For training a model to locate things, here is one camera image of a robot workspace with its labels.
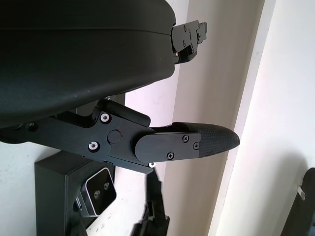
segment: screw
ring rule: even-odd
[[[195,149],[195,150],[199,149],[199,143],[198,142],[193,144],[193,149]]]
[[[97,151],[97,149],[98,149],[98,143],[97,142],[93,141],[93,142],[89,143],[89,150],[91,152]]]
[[[105,184],[104,184],[104,189],[107,190],[108,187],[109,187],[109,183],[105,183]]]
[[[185,134],[183,137],[182,137],[182,140],[184,143],[187,143],[188,140],[189,140],[189,136],[187,134]]]
[[[169,152],[168,154],[167,154],[167,159],[168,160],[172,160],[173,158],[174,158],[174,153],[171,151],[171,152]]]
[[[108,123],[110,120],[110,116],[107,113],[104,113],[100,116],[100,121],[102,121],[103,123]]]
[[[155,166],[156,166],[156,163],[155,163],[155,162],[150,162],[150,163],[149,163],[149,167],[150,167],[150,168],[154,168]]]
[[[95,198],[95,199],[98,199],[98,198],[99,198],[99,195],[100,195],[100,191],[99,191],[99,190],[97,190],[97,191],[94,192],[94,198]]]

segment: black object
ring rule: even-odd
[[[81,217],[75,199],[82,183],[103,168],[114,176],[112,165],[64,151],[35,163],[37,236],[87,235],[95,218]]]
[[[114,183],[105,167],[82,184],[75,203],[82,217],[98,217],[115,199]]]
[[[281,236],[315,235],[315,168],[305,173],[301,189],[305,195],[296,194]]]
[[[168,78],[175,64],[197,55],[207,24],[175,25],[164,0],[0,3],[0,140],[70,152],[35,165],[37,235],[86,236],[91,216],[114,199],[112,194],[104,205],[88,202],[92,192],[99,198],[105,190],[98,192],[95,183],[81,188],[104,167],[148,174],[152,162],[199,158],[239,145],[233,131],[215,125],[150,128],[146,115],[103,99]],[[90,115],[73,112],[97,100]],[[135,236],[164,236],[168,223],[153,172]]]
[[[0,134],[146,174],[153,170],[149,167],[151,162],[214,155],[240,143],[233,131],[217,125],[176,122],[167,127],[149,128],[141,125],[148,124],[144,115],[120,107],[103,99],[88,117],[65,112],[1,129]],[[184,135],[189,136],[186,143]]]
[[[164,0],[1,1],[0,128],[170,77],[206,37],[175,24]]]
[[[154,171],[147,175],[147,199],[140,223],[133,226],[131,236],[166,236],[170,218],[165,215],[161,182]]]

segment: black plastic housing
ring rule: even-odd
[[[0,3],[0,128],[170,77],[165,0]]]

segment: silver screw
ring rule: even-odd
[[[109,115],[107,113],[104,113],[100,116],[100,121],[106,123],[109,121]]]
[[[182,137],[182,140],[184,143],[187,143],[188,140],[189,140],[189,136],[187,134],[185,134],[183,137]]]
[[[105,183],[105,184],[104,184],[104,189],[107,190],[108,187],[109,187],[109,183]]]
[[[97,191],[94,192],[94,198],[95,198],[95,199],[98,199],[98,198],[99,198],[99,195],[100,195],[100,191],[99,191],[99,190],[97,190]]]
[[[92,150],[92,151],[94,151],[94,150],[96,150],[98,148],[98,143],[97,142],[90,142],[89,143],[89,150]]]
[[[171,151],[171,152],[169,152],[168,154],[167,154],[167,159],[168,160],[172,160],[173,158],[174,158],[174,153]]]
[[[150,168],[154,168],[155,166],[156,166],[156,163],[155,163],[155,162],[150,162],[150,163],[149,163],[149,167],[150,167]]]

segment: black box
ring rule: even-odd
[[[95,218],[82,218],[75,205],[81,185],[108,168],[114,181],[115,167],[61,151],[35,163],[37,236],[70,236],[79,225],[87,228]]]

